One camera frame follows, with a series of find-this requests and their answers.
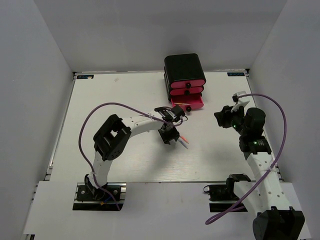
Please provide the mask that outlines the yellow pen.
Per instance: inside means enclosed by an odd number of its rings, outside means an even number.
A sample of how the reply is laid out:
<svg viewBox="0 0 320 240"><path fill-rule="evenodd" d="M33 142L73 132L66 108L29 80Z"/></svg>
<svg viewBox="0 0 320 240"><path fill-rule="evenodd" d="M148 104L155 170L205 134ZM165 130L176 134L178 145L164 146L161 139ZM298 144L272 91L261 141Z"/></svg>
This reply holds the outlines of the yellow pen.
<svg viewBox="0 0 320 240"><path fill-rule="evenodd" d="M184 103L184 102L173 102L172 104L174 104L174 105L180 105L180 106L190 105L190 103Z"/></svg>

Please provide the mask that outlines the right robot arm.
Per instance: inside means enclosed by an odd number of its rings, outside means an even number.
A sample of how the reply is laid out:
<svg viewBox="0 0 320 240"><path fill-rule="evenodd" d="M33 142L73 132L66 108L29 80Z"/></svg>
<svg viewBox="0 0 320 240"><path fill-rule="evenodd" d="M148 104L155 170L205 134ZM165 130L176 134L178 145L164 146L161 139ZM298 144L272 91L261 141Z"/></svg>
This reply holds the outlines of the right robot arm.
<svg viewBox="0 0 320 240"><path fill-rule="evenodd" d="M257 240L297 240L305 223L302 211L295 210L285 195L272 151L263 135L266 114L259 108L224 106L214 113L222 128L239 134L239 147L252 170L255 184L244 174L230 175L226 195L253 214L252 230Z"/></svg>

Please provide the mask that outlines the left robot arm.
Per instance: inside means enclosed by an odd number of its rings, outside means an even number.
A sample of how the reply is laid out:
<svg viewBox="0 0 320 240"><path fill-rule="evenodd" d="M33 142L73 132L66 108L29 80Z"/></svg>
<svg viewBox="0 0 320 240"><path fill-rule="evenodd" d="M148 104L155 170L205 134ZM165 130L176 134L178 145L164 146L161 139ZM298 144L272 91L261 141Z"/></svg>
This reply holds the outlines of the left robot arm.
<svg viewBox="0 0 320 240"><path fill-rule="evenodd" d="M178 105L172 108L156 107L150 113L143 113L120 103L116 105L139 113L139 116L120 118L116 114L110 115L93 136L93 162L86 157L82 149L82 135L88 118L85 119L79 133L80 153L91 168L91 172L84 177L84 183L86 190L96 201L104 199L106 195L116 202L119 201L119 193L114 195L116 189L108 186L108 174L113 160L123 153L129 139L146 132L157 131L163 143L170 145L180 140L177 127L182 124L186 116Z"/></svg>

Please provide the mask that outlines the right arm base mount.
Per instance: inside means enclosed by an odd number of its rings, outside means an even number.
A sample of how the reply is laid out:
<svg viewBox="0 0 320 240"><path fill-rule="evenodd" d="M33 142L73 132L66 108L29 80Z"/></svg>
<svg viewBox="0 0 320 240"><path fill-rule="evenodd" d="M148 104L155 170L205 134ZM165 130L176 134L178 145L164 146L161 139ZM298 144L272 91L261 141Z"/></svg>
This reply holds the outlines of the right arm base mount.
<svg viewBox="0 0 320 240"><path fill-rule="evenodd" d="M239 200L234 193L236 182L251 182L246 174L230 174L225 183L206 185L203 192L209 195L209 210L211 213L221 213Z"/></svg>

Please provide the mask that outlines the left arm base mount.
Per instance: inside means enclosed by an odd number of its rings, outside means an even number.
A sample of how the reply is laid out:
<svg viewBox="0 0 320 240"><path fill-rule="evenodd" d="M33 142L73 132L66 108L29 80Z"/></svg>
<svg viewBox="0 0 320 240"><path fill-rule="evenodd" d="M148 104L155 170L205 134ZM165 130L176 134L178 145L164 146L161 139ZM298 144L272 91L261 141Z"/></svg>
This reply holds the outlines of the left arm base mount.
<svg viewBox="0 0 320 240"><path fill-rule="evenodd" d="M78 183L75 191L73 201L73 211L100 211L100 212L114 212L120 211L124 205L126 197L126 183L109 183L107 190L115 198L113 200L110 194L105 191L98 190L97 197L93 197L90 190L84 183Z"/></svg>

